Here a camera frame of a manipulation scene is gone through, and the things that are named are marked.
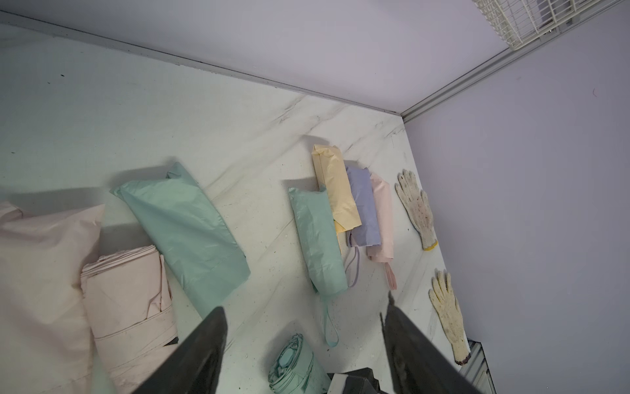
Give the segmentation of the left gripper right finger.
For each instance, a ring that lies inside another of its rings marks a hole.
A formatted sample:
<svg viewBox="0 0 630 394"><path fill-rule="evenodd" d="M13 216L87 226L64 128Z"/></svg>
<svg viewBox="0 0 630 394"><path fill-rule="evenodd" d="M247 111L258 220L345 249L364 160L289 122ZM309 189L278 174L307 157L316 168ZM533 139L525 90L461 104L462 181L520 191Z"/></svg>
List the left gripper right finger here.
<svg viewBox="0 0 630 394"><path fill-rule="evenodd" d="M406 394L474 394L467 381L388 295L381 316L393 390Z"/></svg>

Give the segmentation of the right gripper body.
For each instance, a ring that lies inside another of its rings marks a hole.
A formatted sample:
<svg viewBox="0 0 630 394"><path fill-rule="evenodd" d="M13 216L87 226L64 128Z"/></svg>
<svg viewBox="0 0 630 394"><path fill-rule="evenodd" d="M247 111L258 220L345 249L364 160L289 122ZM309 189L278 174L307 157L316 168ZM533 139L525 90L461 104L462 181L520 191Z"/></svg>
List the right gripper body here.
<svg viewBox="0 0 630 394"><path fill-rule="evenodd" d="M327 394L387 394L370 368L328 374L331 384Z"/></svg>

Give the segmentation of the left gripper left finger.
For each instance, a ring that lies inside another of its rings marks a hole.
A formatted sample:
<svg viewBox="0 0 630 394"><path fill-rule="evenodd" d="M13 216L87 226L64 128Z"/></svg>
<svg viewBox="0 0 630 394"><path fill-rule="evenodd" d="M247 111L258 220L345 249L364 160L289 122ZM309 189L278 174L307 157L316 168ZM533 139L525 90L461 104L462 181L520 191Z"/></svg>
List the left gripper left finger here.
<svg viewBox="0 0 630 394"><path fill-rule="evenodd" d="M135 393L214 394L218 389L227 334L226 313L218 306Z"/></svg>

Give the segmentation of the teal umbrella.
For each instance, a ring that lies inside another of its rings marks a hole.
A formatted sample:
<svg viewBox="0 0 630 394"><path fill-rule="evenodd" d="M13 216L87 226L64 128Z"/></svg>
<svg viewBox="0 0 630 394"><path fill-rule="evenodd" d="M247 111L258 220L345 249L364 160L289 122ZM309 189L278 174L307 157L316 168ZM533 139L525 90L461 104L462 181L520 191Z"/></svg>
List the teal umbrella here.
<svg viewBox="0 0 630 394"><path fill-rule="evenodd" d="M249 278L244 251L183 165L173 164L164 179L126 182L112 194L135 215L200 317Z"/></svg>
<svg viewBox="0 0 630 394"><path fill-rule="evenodd" d="M275 394L322 394L331 385L331 378L301 333L282 349L267 379Z"/></svg>
<svg viewBox="0 0 630 394"><path fill-rule="evenodd" d="M300 247L308 275L323 304L323 336L329 347L340 337L331 321L329 306L348 290L341 249L326 190L288 189Z"/></svg>

